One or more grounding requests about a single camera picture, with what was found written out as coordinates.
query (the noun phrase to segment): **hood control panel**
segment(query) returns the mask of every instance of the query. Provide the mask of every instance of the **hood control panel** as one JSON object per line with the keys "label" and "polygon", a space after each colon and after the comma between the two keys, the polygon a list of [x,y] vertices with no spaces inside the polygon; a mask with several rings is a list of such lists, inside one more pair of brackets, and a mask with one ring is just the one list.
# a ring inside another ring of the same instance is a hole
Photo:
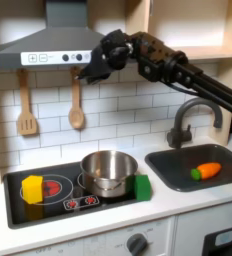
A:
{"label": "hood control panel", "polygon": [[23,66],[44,66],[61,64],[88,64],[91,51],[22,52]]}

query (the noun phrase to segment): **faucet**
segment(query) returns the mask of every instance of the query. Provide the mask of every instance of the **faucet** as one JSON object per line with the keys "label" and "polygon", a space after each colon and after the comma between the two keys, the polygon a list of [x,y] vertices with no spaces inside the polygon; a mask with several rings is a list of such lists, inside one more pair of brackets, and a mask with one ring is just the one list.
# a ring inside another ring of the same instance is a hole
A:
{"label": "faucet", "polygon": [[185,102],[177,111],[175,124],[171,131],[167,134],[167,141],[171,148],[181,148],[182,142],[192,140],[191,125],[188,125],[186,131],[182,130],[182,120],[186,111],[196,105],[206,105],[211,107],[215,113],[214,127],[221,128],[223,124],[223,115],[220,107],[210,100],[195,98]]}

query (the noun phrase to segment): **toy carrot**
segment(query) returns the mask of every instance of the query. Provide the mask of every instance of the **toy carrot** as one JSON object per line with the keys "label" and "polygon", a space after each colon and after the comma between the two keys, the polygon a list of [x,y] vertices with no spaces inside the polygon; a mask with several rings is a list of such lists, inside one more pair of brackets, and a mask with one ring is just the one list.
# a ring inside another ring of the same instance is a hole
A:
{"label": "toy carrot", "polygon": [[207,180],[217,175],[221,168],[219,163],[202,164],[191,170],[191,176],[194,180]]}

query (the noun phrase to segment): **green sponge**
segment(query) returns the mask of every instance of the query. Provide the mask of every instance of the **green sponge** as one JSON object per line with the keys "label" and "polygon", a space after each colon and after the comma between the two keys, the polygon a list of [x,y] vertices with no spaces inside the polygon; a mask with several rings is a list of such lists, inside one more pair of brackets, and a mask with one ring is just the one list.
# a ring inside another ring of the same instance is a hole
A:
{"label": "green sponge", "polygon": [[135,194],[137,201],[151,200],[152,189],[147,175],[137,175],[135,177]]}

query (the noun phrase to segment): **gray sink basin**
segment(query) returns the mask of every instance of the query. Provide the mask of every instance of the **gray sink basin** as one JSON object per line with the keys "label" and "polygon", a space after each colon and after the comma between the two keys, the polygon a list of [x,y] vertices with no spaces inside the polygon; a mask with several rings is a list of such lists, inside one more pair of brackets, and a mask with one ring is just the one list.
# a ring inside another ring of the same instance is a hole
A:
{"label": "gray sink basin", "polygon": [[[232,183],[232,152],[214,144],[188,147],[176,150],[151,153],[146,163],[170,188],[189,192]],[[218,162],[221,172],[206,181],[191,178],[191,169],[200,164]]]}

